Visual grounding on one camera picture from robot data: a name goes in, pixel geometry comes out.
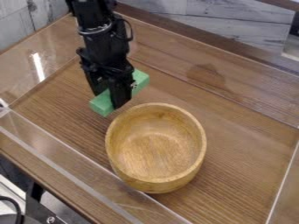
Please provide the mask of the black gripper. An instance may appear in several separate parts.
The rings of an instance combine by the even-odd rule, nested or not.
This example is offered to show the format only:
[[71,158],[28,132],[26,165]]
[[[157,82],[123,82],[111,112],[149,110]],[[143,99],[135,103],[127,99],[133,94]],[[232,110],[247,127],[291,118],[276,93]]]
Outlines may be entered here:
[[81,69],[93,95],[107,89],[115,109],[132,98],[133,66],[128,62],[131,24],[120,16],[77,16],[84,46],[77,50]]

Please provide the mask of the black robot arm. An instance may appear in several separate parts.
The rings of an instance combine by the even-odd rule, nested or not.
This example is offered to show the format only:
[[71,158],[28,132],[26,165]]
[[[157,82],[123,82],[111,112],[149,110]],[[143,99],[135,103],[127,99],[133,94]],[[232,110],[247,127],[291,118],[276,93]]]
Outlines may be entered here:
[[127,20],[113,12],[115,0],[68,0],[84,46],[76,50],[95,96],[109,91],[113,109],[132,98],[135,67],[127,59]]

